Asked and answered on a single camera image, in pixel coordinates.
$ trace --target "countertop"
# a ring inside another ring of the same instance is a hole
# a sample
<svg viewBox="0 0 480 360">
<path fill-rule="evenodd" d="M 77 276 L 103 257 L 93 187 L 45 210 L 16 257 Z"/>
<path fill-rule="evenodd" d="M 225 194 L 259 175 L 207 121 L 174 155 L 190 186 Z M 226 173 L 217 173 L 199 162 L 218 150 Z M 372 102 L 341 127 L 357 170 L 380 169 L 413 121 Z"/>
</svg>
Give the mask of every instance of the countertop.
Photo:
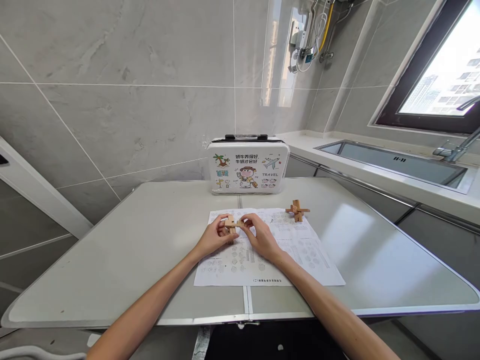
<svg viewBox="0 0 480 360">
<path fill-rule="evenodd" d="M 476 173 L 468 193 L 462 194 L 314 148 L 341 140 L 352 140 L 385 147 L 388 150 L 408 151 L 412 155 L 415 153 L 428 155 L 428 153 L 432 153 L 432 149 L 354 134 L 334 132 L 332 135 L 323 136 L 321 133 L 304 130 L 277 134 L 276 136 L 290 146 L 292 154 L 325 165 L 393 194 L 398 194 L 480 225 L 480 170 Z M 474 165 L 477 161 L 475 155 L 470 155 L 466 159 Z"/>
</svg>

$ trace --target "case handle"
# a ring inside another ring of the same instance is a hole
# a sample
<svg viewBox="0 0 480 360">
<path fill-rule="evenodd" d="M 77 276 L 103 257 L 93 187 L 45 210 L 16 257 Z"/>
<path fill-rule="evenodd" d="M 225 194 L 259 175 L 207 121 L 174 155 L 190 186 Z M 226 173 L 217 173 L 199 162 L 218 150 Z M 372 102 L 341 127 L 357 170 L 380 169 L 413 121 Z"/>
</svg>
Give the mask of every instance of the case handle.
<svg viewBox="0 0 480 360">
<path fill-rule="evenodd" d="M 236 139 L 253 139 L 257 140 L 268 140 L 269 136 L 267 134 L 226 134 L 225 140 L 236 140 Z"/>
</svg>

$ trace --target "sink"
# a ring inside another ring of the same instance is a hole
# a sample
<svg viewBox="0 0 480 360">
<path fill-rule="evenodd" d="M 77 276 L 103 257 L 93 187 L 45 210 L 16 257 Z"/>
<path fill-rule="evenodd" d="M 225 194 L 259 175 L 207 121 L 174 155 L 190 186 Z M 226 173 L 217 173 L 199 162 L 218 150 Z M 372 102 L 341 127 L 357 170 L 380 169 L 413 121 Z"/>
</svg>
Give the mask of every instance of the sink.
<svg viewBox="0 0 480 360">
<path fill-rule="evenodd" d="M 467 165 L 457 166 L 426 156 L 391 151 L 383 147 L 349 140 L 318 146 L 314 149 L 462 194 L 466 194 L 469 191 L 477 173 L 476 167 Z"/>
</svg>

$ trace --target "white box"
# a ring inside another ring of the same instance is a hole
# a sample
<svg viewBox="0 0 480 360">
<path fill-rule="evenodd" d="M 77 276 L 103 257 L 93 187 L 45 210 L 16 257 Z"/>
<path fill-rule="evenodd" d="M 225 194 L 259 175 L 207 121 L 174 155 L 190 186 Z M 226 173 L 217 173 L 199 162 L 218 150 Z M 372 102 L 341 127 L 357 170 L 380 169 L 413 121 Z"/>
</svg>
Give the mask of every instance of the white box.
<svg viewBox="0 0 480 360">
<path fill-rule="evenodd" d="M 275 194 L 282 189 L 289 146 L 267 135 L 225 135 L 207 147 L 215 194 Z"/>
</svg>

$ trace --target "hand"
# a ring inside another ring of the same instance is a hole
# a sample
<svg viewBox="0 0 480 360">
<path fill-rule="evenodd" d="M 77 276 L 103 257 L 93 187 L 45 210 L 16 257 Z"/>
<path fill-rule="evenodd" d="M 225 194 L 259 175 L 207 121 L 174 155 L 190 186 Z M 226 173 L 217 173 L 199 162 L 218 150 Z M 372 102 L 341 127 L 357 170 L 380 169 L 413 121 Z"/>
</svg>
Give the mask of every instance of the hand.
<svg viewBox="0 0 480 360">
<path fill-rule="evenodd" d="M 283 250 L 277 244 L 269 226 L 257 214 L 243 215 L 240 220 L 244 223 L 244 226 L 241 226 L 240 229 L 248 236 L 251 246 L 257 253 L 272 263 L 278 256 L 283 254 Z M 256 237 L 250 231 L 251 227 L 255 227 Z"/>
<path fill-rule="evenodd" d="M 208 254 L 213 253 L 223 244 L 239 237 L 237 233 L 229 234 L 229 231 L 225 227 L 225 221 L 222 221 L 222 219 L 228 217 L 229 214 L 218 215 L 212 223 L 206 226 L 203 235 L 192 250 L 197 256 L 198 261 L 206 257 Z"/>
</svg>

